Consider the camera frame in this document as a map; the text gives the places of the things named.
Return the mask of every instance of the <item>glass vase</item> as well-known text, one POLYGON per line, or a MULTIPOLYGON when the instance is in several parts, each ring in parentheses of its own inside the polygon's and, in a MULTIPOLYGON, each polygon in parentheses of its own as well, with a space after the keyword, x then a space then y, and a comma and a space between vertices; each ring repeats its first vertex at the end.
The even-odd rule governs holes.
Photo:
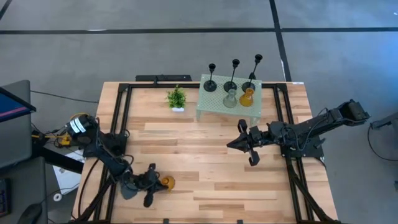
POLYGON ((234 108, 236 104, 238 103, 238 100, 236 99, 236 90, 230 89, 228 90, 228 95, 223 99, 223 104, 227 108, 234 108))
POLYGON ((253 93, 254 90, 252 88, 247 88, 246 92, 240 97, 239 102, 242 106, 251 106, 253 105, 253 93))

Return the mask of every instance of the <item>gray concrete floor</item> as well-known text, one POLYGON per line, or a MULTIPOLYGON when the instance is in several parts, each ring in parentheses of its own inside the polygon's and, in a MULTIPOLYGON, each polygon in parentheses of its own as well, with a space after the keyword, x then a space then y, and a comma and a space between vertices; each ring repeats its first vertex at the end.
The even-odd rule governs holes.
MULTIPOLYGON (((396 1, 276 0, 282 27, 398 27, 396 1)), ((13 0, 1 30, 133 29, 183 27, 273 27, 262 0, 13 0)), ((398 42, 395 32, 283 34, 293 81, 305 82, 313 113, 358 100, 381 119, 398 111, 398 42)), ((190 74, 198 80, 207 65, 247 77, 254 54, 264 60, 257 77, 283 81, 275 34, 101 34, 0 35, 1 84, 22 79, 31 88, 97 100, 105 81, 132 81, 136 75, 190 74)), ((41 130, 63 125, 71 114, 95 114, 96 105, 32 94, 41 130)), ((327 172, 338 216, 348 223, 394 223, 398 218, 398 162, 380 160, 366 139, 366 126, 325 134, 327 172)), ((398 158, 390 128, 371 133, 374 148, 398 158)), ((51 169, 48 191, 58 185, 51 169)), ((49 203, 49 217, 65 222, 75 192, 49 203)))

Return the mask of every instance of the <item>small plant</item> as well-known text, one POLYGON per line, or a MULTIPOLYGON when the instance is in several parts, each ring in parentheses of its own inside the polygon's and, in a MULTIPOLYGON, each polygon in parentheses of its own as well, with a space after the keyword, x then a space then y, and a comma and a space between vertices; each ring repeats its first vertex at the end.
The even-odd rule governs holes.
POLYGON ((167 99, 170 108, 185 107, 185 92, 178 85, 175 86, 174 91, 167 92, 167 99))

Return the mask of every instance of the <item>monitor screen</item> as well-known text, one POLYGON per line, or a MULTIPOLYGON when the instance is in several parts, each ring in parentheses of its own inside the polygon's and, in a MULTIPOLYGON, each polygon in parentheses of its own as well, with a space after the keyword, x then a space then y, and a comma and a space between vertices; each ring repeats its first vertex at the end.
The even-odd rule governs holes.
POLYGON ((35 110, 36 108, 32 105, 0 88, 0 122, 32 113, 35 110))

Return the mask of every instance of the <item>wooden table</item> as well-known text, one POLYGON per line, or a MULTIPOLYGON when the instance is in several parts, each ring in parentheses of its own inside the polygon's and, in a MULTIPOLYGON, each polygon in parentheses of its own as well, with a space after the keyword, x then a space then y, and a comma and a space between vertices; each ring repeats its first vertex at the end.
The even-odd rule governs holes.
MULTIPOLYGON (((101 93, 96 115, 105 133, 110 129, 118 85, 106 82, 101 93)), ((304 85, 287 83, 287 86, 295 123, 311 118, 304 85)), ((132 165, 135 174, 145 172, 155 162, 161 177, 175 178, 175 188, 171 193, 156 193, 152 206, 144 208, 144 192, 124 200, 118 186, 112 222, 162 223, 163 218, 169 218, 171 223, 236 223, 238 219, 246 223, 295 223, 286 164, 279 146, 257 148, 261 161, 251 167, 248 154, 226 147, 227 142, 239 136, 236 126, 240 117, 203 113, 197 122, 198 89, 185 89, 187 106, 183 113, 168 108, 167 90, 133 89, 127 121, 131 136, 126 154, 135 158, 132 165)), ((287 121, 282 94, 280 98, 287 121)), ((262 90, 262 114, 258 126, 266 130, 266 123, 277 120, 272 90, 262 90)), ((94 161, 85 162, 80 186, 94 161)), ((311 158, 304 158, 303 163, 310 193, 326 214, 337 218, 325 168, 311 158)), ((98 191, 102 166, 99 162, 88 180, 82 209, 98 191)), ((299 195, 302 216, 306 218, 303 198, 299 195)), ((77 216, 78 196, 74 216, 77 216)), ((107 201, 108 194, 104 197, 101 218, 105 216, 107 201)))

